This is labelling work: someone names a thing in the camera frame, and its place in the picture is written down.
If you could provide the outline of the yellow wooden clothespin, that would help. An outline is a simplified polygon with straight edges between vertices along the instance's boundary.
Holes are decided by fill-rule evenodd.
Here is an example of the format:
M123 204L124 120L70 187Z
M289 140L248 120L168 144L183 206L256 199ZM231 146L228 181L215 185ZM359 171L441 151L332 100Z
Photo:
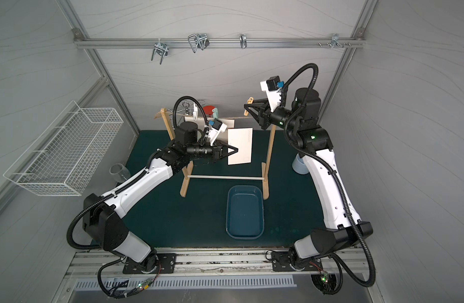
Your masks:
M248 116L249 115L249 107L250 107L250 104L252 104L254 101L254 98L253 97L250 97L248 100L247 100L247 103L244 105L244 116Z

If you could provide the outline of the green clothespin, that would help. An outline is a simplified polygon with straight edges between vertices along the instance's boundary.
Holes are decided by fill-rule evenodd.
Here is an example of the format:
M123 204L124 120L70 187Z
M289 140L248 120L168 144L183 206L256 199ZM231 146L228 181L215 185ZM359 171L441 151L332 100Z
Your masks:
M212 110L212 116L214 119L218 119L219 118L219 111L218 111L218 108L214 107L213 110Z

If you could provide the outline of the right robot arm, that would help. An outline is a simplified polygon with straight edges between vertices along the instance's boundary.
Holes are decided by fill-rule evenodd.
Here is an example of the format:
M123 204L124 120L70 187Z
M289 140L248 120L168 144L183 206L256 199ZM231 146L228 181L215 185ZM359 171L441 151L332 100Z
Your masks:
M331 280L330 274L320 269L317 285L323 294L333 295L343 286L345 273L362 287L374 286L376 268L365 241L372 235L373 227L353 207L336 165L334 145L319 125L322 101L314 89L318 76L318 65L308 63L286 82L278 76L271 77L260 84L267 97L245 104L244 109L261 129L277 126L283 130L286 142L296 150L313 179L325 226L297 240L285 257L294 271L304 271L323 257L332 259L338 268L337 276ZM338 251L357 244L367 261L367 279L359 278L338 255Z

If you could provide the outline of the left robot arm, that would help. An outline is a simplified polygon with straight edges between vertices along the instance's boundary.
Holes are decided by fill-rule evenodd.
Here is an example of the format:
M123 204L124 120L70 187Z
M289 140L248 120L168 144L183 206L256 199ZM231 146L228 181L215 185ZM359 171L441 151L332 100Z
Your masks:
M238 149L218 140L227 129L219 119L204 119L204 128L196 122L178 123L178 106L192 101L201 113L204 108L190 96L179 98L173 107L175 136L162 149L149 157L145 167L116 188L84 200L84 209L71 221L66 240L74 249L103 249L138 263L143 271L151 271L157 263L156 250L141 240L123 222L128 212L158 185L187 168L194 159L214 162L238 153Z

